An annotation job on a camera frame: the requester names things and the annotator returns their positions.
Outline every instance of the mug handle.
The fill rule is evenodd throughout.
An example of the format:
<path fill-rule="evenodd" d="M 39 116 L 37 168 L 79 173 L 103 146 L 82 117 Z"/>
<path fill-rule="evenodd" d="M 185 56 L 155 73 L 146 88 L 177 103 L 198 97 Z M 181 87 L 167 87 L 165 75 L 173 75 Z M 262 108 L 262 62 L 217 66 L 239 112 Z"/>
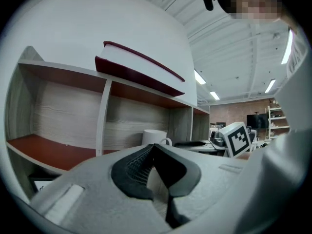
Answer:
<path fill-rule="evenodd" d="M 172 141 L 169 138 L 163 138 L 159 143 L 163 142 L 164 140 L 167 140 L 169 142 L 169 146 L 172 146 Z"/>

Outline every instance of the light fixture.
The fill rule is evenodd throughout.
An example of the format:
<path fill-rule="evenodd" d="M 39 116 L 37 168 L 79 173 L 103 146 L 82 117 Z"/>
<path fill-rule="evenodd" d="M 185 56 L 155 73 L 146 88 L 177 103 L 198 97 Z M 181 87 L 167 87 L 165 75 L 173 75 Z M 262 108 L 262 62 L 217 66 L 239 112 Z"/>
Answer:
<path fill-rule="evenodd" d="M 276 81 L 276 79 L 272 79 L 272 80 L 270 81 L 270 84 L 268 85 L 267 90 L 264 92 L 265 94 L 267 94 L 267 93 L 271 90 L 271 88 L 272 88 L 272 86 L 273 86 L 273 84 L 274 84 L 275 81 Z"/>
<path fill-rule="evenodd" d="M 287 47 L 286 47 L 286 51 L 282 60 L 282 64 L 285 64 L 288 62 L 288 58 L 292 52 L 292 43 L 293 43 L 293 32 L 290 30 L 289 35 L 288 35 Z"/>
<path fill-rule="evenodd" d="M 211 94 L 216 100 L 220 100 L 219 96 L 217 96 L 215 92 L 210 92 L 210 94 Z"/>
<path fill-rule="evenodd" d="M 198 83 L 199 83 L 200 85 L 205 84 L 206 82 L 205 82 L 205 80 L 203 79 L 203 77 L 201 77 L 201 76 L 199 75 L 199 73 L 196 72 L 196 70 L 194 70 L 194 72 L 195 72 L 195 79 L 198 81 Z"/>

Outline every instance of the person's neck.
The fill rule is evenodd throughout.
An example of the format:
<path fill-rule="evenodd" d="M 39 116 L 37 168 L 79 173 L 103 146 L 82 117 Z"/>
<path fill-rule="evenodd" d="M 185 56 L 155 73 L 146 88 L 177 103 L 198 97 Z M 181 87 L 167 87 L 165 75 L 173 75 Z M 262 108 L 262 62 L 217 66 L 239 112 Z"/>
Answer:
<path fill-rule="evenodd" d="M 297 35 L 298 23 L 285 7 L 282 8 L 282 15 L 280 19 L 283 22 L 285 22 L 291 28 L 291 30 Z"/>

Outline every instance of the ceiling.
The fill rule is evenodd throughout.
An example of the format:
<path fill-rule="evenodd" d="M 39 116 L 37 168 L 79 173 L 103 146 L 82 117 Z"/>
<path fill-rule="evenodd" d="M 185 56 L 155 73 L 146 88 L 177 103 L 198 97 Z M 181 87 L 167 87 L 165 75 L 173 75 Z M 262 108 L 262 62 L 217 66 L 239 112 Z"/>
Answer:
<path fill-rule="evenodd" d="M 288 40 L 283 22 L 261 25 L 231 19 L 214 2 L 207 11 L 203 0 L 147 0 L 162 8 L 185 28 L 194 67 L 206 84 L 197 83 L 199 105 L 271 98 L 286 82 L 281 65 Z M 271 79 L 276 82 L 268 94 Z M 210 92 L 220 97 L 216 101 Z"/>

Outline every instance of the ceiling light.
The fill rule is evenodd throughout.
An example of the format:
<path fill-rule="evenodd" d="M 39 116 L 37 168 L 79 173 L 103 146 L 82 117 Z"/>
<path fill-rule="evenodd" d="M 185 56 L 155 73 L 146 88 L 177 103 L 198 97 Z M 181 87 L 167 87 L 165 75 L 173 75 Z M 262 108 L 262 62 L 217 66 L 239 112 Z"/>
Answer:
<path fill-rule="evenodd" d="M 267 93 L 271 90 L 271 88 L 272 88 L 272 86 L 273 86 L 273 84 L 274 84 L 275 81 L 276 81 L 276 79 L 272 79 L 272 80 L 270 81 L 270 84 L 268 85 L 267 90 L 264 92 L 265 94 L 267 94 Z"/>
<path fill-rule="evenodd" d="M 216 100 L 220 100 L 219 96 L 217 96 L 215 92 L 210 92 L 210 94 L 211 94 Z"/>
<path fill-rule="evenodd" d="M 199 75 L 199 73 L 196 72 L 196 70 L 194 70 L 194 72 L 195 72 L 195 79 L 198 81 L 198 83 L 199 83 L 200 85 L 205 84 L 206 82 L 205 82 L 205 80 L 203 79 L 203 77 L 201 77 L 201 76 Z"/>
<path fill-rule="evenodd" d="M 292 52 L 292 43 L 293 43 L 293 32 L 290 30 L 289 35 L 288 35 L 287 47 L 286 47 L 286 51 L 282 60 L 282 64 L 285 64 L 288 62 L 288 58 Z"/>

